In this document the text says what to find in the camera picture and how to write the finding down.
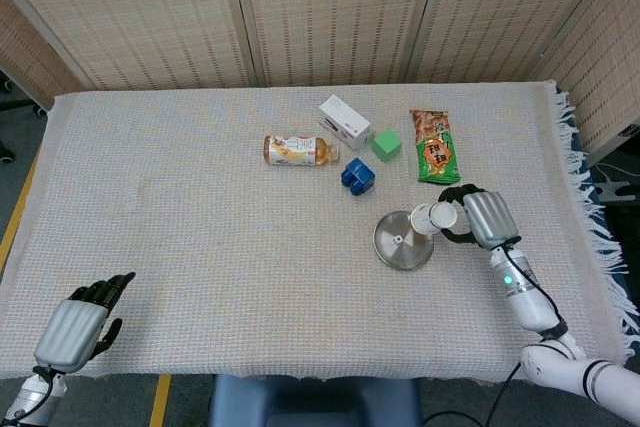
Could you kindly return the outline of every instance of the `tablecloth fringe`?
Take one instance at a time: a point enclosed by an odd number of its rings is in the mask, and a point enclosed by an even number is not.
[[[614,274],[627,274],[627,266],[622,259],[620,244],[613,240],[609,229],[604,222],[604,206],[594,203],[590,195],[595,187],[591,182],[589,170],[582,170],[587,154],[572,149],[573,136],[578,129],[574,127],[574,107],[570,105],[568,93],[560,92],[555,95],[556,125],[560,140],[564,145],[567,172],[575,192],[575,200],[582,207],[583,219],[589,231],[591,245],[600,261],[602,273],[607,280],[607,287],[616,312],[626,357],[635,354],[632,344],[640,342],[640,328],[638,309],[629,299],[627,291],[616,281]]]

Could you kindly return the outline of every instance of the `green cube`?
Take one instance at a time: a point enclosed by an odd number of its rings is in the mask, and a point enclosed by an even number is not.
[[[371,150],[382,160],[386,162],[392,159],[402,147],[402,141],[392,130],[385,130],[378,134],[371,143]]]

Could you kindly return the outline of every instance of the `white box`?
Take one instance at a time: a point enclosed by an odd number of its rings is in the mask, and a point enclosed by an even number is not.
[[[353,150],[369,145],[371,124],[338,96],[332,95],[320,106],[320,124]]]

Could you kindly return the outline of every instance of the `robotic hand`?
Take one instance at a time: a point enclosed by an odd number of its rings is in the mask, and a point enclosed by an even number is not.
[[[29,377],[7,411],[3,426],[46,426],[67,387],[64,375],[77,372],[111,347],[122,327],[117,318],[98,340],[107,317],[135,272],[80,287],[56,308],[38,346],[35,375]]]
[[[522,349],[520,360],[527,377],[543,387],[587,397],[640,426],[640,376],[606,360],[587,359],[526,257],[513,248],[521,237],[500,194],[467,184],[444,190],[438,200],[459,202],[471,227],[466,234],[442,229],[445,237],[456,243],[477,243],[491,252],[494,275],[516,320],[542,337],[540,343]]]

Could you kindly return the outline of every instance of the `blue toy block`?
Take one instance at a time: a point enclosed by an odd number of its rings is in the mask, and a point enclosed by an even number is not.
[[[376,174],[356,157],[347,164],[340,177],[342,185],[349,187],[353,195],[360,195],[373,187]]]

